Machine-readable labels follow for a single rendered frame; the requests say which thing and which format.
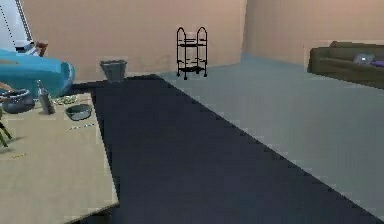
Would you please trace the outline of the grey waste bin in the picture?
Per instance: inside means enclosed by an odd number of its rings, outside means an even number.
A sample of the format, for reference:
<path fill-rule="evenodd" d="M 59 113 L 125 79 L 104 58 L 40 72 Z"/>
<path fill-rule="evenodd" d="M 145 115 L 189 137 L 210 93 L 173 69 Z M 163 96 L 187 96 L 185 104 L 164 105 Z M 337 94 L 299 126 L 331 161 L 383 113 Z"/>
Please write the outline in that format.
<path fill-rule="evenodd" d="M 125 60 L 101 61 L 102 68 L 109 82 L 120 82 L 124 79 L 127 62 Z"/>

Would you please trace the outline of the thin grey utensil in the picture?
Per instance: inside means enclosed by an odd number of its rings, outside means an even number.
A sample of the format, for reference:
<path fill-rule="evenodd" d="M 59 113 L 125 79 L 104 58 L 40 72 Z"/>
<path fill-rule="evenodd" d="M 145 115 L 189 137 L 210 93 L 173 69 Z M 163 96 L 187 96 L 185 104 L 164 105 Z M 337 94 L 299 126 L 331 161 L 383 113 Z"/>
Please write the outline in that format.
<path fill-rule="evenodd" d="M 77 129 L 82 129 L 82 128 L 87 128 L 87 127 L 92 127 L 95 126 L 95 123 L 89 123 L 89 124 L 84 124 L 80 126 L 72 126 L 69 130 L 77 130 Z"/>

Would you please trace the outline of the dark grey bowl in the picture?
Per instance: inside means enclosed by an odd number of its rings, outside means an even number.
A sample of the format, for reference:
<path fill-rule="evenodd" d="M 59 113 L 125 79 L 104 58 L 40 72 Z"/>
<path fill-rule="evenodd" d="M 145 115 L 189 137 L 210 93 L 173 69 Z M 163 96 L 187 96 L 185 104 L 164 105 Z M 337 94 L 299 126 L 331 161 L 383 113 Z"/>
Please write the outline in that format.
<path fill-rule="evenodd" d="M 68 107 L 65 113 L 72 121 L 85 120 L 91 116 L 92 107 L 88 104 L 74 105 Z"/>

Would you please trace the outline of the green leafy vegetable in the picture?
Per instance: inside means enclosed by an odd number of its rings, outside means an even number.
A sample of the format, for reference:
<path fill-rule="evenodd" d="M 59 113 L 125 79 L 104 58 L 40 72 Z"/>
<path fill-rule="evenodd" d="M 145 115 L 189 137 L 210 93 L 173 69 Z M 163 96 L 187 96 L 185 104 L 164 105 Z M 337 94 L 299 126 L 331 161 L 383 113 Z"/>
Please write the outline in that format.
<path fill-rule="evenodd" d="M 68 104 L 73 104 L 78 101 L 78 96 L 77 95 L 70 95 L 70 96 L 63 96 L 60 98 L 56 98 L 53 100 L 53 103 L 56 105 L 68 105 Z"/>

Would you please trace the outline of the dark grey bottle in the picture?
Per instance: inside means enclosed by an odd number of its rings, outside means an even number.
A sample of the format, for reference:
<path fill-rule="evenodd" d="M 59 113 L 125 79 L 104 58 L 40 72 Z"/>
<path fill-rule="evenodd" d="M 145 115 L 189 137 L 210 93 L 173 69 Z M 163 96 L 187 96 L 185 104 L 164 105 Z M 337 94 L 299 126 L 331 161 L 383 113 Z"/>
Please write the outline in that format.
<path fill-rule="evenodd" d="M 43 108 L 43 111 L 46 115 L 51 115 L 55 113 L 54 106 L 50 100 L 50 94 L 45 89 L 43 83 L 41 80 L 37 80 L 37 86 L 38 86 L 38 96 L 40 104 Z"/>

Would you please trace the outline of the beige table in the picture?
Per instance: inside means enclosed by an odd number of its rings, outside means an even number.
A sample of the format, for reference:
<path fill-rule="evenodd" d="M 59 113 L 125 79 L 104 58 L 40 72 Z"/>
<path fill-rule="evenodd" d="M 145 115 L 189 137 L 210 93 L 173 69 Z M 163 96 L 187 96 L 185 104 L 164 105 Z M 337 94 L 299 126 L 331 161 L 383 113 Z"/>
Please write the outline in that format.
<path fill-rule="evenodd" d="M 12 139 L 0 143 L 0 224 L 71 224 L 119 204 L 97 117 L 72 121 L 55 109 L 2 117 Z"/>

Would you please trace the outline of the dark olive sofa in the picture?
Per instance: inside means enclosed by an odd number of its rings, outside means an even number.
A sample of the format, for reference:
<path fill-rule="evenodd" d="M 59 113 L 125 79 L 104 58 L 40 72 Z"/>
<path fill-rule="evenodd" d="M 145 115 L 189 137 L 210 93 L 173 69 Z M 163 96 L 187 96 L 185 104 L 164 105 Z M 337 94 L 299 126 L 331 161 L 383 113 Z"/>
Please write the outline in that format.
<path fill-rule="evenodd" d="M 307 72 L 384 90 L 384 68 L 353 62 L 357 54 L 374 54 L 384 61 L 384 45 L 333 41 L 310 50 Z"/>

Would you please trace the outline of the brown wooden chair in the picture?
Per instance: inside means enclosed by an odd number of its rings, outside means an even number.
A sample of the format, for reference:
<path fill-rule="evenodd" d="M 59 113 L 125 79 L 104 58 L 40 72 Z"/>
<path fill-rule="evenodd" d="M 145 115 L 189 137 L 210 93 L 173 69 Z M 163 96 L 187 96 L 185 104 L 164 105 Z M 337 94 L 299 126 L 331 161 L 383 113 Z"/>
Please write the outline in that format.
<path fill-rule="evenodd" d="M 45 52 L 46 52 L 46 49 L 48 47 L 48 44 L 47 43 L 42 43 L 42 42 L 37 42 L 35 44 L 35 47 L 38 49 L 38 55 L 40 57 L 43 57 Z"/>

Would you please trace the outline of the dark grey pot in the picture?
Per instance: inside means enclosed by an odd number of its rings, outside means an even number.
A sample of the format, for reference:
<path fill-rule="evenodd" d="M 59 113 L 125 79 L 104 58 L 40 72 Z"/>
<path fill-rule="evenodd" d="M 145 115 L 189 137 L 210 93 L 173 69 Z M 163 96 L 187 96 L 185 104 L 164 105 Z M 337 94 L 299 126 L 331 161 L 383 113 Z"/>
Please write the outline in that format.
<path fill-rule="evenodd" d="M 2 108 L 9 114 L 24 113 L 34 108 L 35 101 L 28 89 L 7 91 L 0 94 Z"/>

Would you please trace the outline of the grey cushion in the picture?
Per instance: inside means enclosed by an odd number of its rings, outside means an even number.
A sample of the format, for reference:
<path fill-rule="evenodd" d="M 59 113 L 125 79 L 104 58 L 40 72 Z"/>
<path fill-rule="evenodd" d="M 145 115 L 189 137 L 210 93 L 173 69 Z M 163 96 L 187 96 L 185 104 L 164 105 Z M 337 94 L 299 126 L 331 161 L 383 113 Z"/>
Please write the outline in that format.
<path fill-rule="evenodd" d="M 355 64 L 367 65 L 371 64 L 375 59 L 374 54 L 361 53 L 357 54 L 353 60 Z"/>

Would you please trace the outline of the black legged object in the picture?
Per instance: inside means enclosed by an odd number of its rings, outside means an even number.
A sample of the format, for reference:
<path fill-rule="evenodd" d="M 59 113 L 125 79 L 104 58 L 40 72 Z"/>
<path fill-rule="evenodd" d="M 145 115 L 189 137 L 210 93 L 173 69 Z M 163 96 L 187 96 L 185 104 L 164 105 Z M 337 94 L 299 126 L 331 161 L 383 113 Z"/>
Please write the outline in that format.
<path fill-rule="evenodd" d="M 8 144 L 5 138 L 3 137 L 3 135 L 5 134 L 8 137 L 8 139 L 12 139 L 12 136 L 7 130 L 7 128 L 5 127 L 5 125 L 3 124 L 2 117 L 3 117 L 3 109 L 2 107 L 0 107 L 0 142 L 3 144 L 4 147 L 8 147 Z"/>

